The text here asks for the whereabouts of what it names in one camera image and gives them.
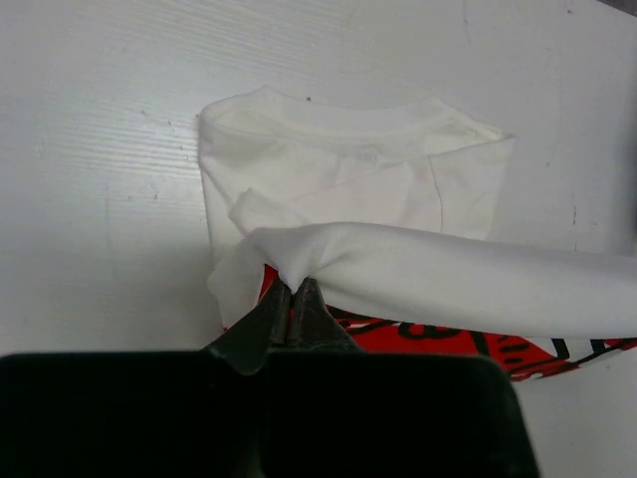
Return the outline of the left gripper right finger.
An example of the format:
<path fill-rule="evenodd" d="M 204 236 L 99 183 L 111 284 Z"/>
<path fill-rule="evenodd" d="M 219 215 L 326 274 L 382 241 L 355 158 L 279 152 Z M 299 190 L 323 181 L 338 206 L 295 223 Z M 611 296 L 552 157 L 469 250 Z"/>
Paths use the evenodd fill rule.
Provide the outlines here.
<path fill-rule="evenodd" d="M 287 347 L 308 352 L 361 352 L 327 310 L 319 283 L 313 278 L 304 279 L 295 293 Z"/>

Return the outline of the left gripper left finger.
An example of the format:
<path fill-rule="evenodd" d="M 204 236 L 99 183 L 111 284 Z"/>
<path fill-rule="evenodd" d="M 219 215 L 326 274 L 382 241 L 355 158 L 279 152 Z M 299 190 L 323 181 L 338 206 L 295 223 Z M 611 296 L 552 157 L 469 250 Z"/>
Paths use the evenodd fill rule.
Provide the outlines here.
<path fill-rule="evenodd" d="M 202 349 L 238 374 L 255 374 L 271 347 L 286 343 L 292 293 L 276 279 L 246 316 Z"/>

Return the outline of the white logo t-shirt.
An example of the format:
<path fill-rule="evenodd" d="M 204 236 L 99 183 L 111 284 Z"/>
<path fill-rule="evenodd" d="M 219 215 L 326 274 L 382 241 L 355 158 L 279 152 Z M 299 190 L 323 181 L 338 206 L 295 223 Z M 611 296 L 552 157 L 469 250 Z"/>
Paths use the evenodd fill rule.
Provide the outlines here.
<path fill-rule="evenodd" d="M 261 88 L 205 107 L 199 166 L 224 329 L 318 282 L 366 351 L 484 356 L 515 381 L 636 346 L 636 262 L 499 242 L 515 137 L 427 99 L 381 110 Z"/>

